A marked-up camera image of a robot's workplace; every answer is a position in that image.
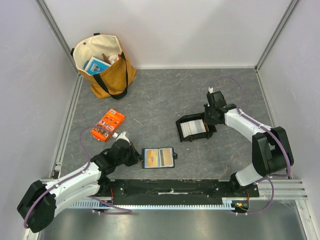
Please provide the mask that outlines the black leather card holder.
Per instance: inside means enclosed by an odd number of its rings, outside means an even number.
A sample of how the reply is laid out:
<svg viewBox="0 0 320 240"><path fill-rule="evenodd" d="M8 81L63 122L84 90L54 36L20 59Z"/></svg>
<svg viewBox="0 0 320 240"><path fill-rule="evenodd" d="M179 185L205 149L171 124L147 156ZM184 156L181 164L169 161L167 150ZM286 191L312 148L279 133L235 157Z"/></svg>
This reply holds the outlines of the black leather card holder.
<svg viewBox="0 0 320 240"><path fill-rule="evenodd" d="M161 164L160 164L160 154L159 154L159 150L160 150L160 149L171 149L171 152L172 152L172 166L169 166L169 167L161 167ZM158 167L147 167L147 166L146 166L146 160L147 160L146 153L147 153L147 150L158 150ZM143 169L166 169L166 168L174 168L174 167L175 167L175 160L178 159L178 154L174 151L174 148L173 148L173 147L144 148L144 149L142 150L142 156L143 156L143 161L142 161L142 168L143 168Z"/></svg>

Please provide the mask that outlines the tan credit card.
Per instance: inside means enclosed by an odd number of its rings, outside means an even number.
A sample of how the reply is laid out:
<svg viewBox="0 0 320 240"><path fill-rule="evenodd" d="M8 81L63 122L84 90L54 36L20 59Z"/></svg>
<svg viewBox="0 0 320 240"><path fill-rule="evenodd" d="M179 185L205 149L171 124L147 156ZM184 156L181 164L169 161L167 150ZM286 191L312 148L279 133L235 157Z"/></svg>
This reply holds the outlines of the tan credit card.
<svg viewBox="0 0 320 240"><path fill-rule="evenodd" d="M171 148L163 148L159 150L159 159L161 167L171 167L173 165L173 156Z"/></svg>
<svg viewBox="0 0 320 240"><path fill-rule="evenodd" d="M148 149L146 151L146 167L155 168L158 167L158 150Z"/></svg>

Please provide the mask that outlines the black plastic card tray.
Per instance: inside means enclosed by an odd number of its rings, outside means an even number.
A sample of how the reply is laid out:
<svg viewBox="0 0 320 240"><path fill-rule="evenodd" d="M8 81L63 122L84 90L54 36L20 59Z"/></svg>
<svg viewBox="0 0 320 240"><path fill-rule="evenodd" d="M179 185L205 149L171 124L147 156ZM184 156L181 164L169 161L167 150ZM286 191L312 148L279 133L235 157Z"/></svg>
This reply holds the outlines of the black plastic card tray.
<svg viewBox="0 0 320 240"><path fill-rule="evenodd" d="M175 124L181 143L209 139L217 132L215 125L207 125L205 123L204 112L184 115Z"/></svg>

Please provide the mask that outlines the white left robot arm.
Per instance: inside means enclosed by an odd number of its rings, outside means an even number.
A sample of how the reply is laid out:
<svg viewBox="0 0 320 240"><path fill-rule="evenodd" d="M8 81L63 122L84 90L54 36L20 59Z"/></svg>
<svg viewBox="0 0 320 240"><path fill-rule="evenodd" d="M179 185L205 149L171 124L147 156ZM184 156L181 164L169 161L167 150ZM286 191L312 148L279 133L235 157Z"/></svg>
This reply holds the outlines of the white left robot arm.
<svg viewBox="0 0 320 240"><path fill-rule="evenodd" d="M33 233L40 232L77 201L94 195L106 196L111 187L108 175L118 166L130 167L142 160L133 144L121 138L66 176L46 183L33 182L17 206L23 226Z"/></svg>

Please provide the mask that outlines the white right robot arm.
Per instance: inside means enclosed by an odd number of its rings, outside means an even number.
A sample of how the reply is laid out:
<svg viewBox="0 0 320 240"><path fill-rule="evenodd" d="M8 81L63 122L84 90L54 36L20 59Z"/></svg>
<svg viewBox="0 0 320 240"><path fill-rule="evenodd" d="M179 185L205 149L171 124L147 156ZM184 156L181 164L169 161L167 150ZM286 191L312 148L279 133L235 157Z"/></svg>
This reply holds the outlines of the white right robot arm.
<svg viewBox="0 0 320 240"><path fill-rule="evenodd" d="M207 125L226 125L233 128L251 143L251 163L232 175L229 191L235 197L242 196L247 186L267 177L288 177L294 158L286 130L258 122L244 113L239 106L227 104L221 91L212 87L206 94L204 122Z"/></svg>

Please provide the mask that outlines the white credit card stack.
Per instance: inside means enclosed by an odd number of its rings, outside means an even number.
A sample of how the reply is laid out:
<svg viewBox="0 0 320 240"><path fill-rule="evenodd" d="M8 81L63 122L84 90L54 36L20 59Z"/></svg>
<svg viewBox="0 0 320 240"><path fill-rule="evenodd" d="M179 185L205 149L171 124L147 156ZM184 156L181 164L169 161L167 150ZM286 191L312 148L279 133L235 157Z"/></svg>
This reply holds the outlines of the white credit card stack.
<svg viewBox="0 0 320 240"><path fill-rule="evenodd" d="M196 119L196 120L191 120L187 122L182 122L180 124L181 130L182 130L182 135L184 138L195 135L195 134L200 134L200 133L205 133L206 128L204 125L204 122L202 119Z"/></svg>

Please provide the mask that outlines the orange printed box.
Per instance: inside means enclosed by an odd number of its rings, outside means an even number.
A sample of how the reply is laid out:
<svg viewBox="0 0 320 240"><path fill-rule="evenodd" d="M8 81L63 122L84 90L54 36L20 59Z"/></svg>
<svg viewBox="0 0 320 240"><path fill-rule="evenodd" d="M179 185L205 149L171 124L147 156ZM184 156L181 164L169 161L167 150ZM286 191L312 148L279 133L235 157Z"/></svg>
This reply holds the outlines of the orange printed box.
<svg viewBox="0 0 320 240"><path fill-rule="evenodd" d="M116 137L116 130L120 127L126 117L110 108L109 111L100 119L90 132L98 141L107 142L111 137Z"/></svg>

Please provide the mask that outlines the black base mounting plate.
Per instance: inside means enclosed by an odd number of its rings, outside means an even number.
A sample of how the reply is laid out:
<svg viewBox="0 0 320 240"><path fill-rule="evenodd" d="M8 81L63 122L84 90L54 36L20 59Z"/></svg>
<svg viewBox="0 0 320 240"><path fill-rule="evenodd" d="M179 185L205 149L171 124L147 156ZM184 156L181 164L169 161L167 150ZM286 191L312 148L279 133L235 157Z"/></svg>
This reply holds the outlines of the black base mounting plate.
<svg viewBox="0 0 320 240"><path fill-rule="evenodd" d="M138 194L194 194L221 198L258 198L254 184L236 186L231 180L218 179L113 179L102 184L97 192L101 197L121 197Z"/></svg>

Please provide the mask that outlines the blue book in bag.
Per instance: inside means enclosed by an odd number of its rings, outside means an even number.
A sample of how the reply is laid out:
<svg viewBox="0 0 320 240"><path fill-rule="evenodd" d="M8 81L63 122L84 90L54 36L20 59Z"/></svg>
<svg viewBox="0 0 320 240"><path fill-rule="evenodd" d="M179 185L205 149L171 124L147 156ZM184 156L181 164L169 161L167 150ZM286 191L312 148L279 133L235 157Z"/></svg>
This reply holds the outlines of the blue book in bag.
<svg viewBox="0 0 320 240"><path fill-rule="evenodd" d="M111 65L107 62L104 62L94 56L87 60L84 64L84 71L89 75L95 75L104 72Z"/></svg>

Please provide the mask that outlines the mustard tote bag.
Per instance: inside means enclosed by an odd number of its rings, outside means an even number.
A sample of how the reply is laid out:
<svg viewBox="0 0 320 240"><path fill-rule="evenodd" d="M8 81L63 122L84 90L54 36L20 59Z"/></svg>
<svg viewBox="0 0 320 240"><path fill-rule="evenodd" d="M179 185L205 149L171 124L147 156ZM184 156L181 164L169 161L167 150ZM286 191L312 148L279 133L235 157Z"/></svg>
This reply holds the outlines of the mustard tote bag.
<svg viewBox="0 0 320 240"><path fill-rule="evenodd" d="M78 72L91 84L98 99L120 100L128 93L136 69L118 37L95 33L81 40L70 52Z"/></svg>

